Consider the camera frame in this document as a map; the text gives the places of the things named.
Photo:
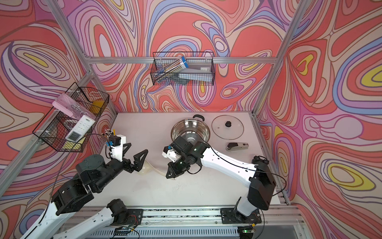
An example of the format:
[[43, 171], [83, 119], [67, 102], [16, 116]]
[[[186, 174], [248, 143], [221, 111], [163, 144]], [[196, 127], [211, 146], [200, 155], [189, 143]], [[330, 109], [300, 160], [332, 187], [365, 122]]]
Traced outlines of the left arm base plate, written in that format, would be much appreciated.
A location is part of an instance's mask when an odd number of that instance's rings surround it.
[[113, 225], [138, 226], [143, 219], [143, 209], [123, 210], [114, 217]]

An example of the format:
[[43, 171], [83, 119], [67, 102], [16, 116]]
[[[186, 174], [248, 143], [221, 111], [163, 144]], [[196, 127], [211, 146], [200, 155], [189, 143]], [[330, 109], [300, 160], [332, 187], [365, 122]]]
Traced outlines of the glass pot lid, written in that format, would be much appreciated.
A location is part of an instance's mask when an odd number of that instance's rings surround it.
[[221, 139], [234, 140], [244, 133], [244, 124], [237, 117], [230, 115], [217, 116], [212, 121], [213, 132]]

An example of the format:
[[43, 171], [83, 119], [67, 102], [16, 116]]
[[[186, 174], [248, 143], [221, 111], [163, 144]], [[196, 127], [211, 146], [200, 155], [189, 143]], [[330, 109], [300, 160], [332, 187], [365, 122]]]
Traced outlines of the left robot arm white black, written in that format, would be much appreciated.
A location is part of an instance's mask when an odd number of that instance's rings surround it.
[[59, 229], [88, 202], [94, 199], [121, 172], [139, 172], [148, 150], [134, 155], [134, 161], [112, 158], [108, 163], [99, 154], [85, 158], [76, 166], [77, 174], [65, 182], [50, 198], [43, 214], [22, 236], [24, 239], [85, 239], [99, 229], [116, 226], [131, 231], [141, 224], [142, 209], [128, 209], [121, 199], [111, 200], [89, 219], [59, 232]]

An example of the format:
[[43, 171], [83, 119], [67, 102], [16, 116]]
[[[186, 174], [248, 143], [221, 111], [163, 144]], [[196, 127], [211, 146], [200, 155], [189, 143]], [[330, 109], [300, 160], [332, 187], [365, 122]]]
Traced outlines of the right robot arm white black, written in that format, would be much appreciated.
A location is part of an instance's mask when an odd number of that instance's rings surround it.
[[162, 156], [169, 159], [166, 178], [177, 178], [187, 172], [192, 165], [200, 169], [206, 167], [217, 170], [239, 182], [248, 192], [240, 197], [236, 206], [237, 213], [248, 217], [255, 210], [269, 209], [276, 181], [268, 164], [263, 160], [246, 163], [216, 151], [208, 143], [172, 142], [165, 146]]

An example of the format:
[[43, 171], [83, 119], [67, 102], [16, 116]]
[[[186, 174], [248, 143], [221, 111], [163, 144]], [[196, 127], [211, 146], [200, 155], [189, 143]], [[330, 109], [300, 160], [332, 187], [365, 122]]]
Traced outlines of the stainless steel pot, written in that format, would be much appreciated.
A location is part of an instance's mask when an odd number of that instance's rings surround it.
[[204, 116], [196, 114], [192, 118], [177, 122], [172, 127], [170, 135], [172, 141], [181, 136], [187, 142], [196, 144], [199, 141], [208, 142], [211, 133]]

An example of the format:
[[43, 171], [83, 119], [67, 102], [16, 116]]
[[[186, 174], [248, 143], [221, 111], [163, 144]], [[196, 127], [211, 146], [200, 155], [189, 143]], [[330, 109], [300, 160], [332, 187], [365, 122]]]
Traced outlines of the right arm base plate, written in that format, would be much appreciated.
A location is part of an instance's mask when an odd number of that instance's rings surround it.
[[259, 224], [262, 217], [259, 209], [253, 211], [249, 216], [244, 216], [234, 208], [220, 209], [221, 221], [223, 224]]

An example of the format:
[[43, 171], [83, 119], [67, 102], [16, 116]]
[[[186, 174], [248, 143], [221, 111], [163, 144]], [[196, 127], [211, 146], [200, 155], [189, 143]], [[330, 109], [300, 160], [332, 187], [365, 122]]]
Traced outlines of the cream plastic ladle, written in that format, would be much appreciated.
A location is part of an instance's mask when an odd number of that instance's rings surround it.
[[160, 176], [166, 177], [165, 173], [163, 173], [163, 172], [159, 171], [158, 169], [156, 169], [155, 167], [153, 167], [148, 161], [145, 161], [143, 163], [142, 169], [139, 171], [139, 174], [146, 175], [150, 172], [155, 172], [155, 173], [159, 174]]

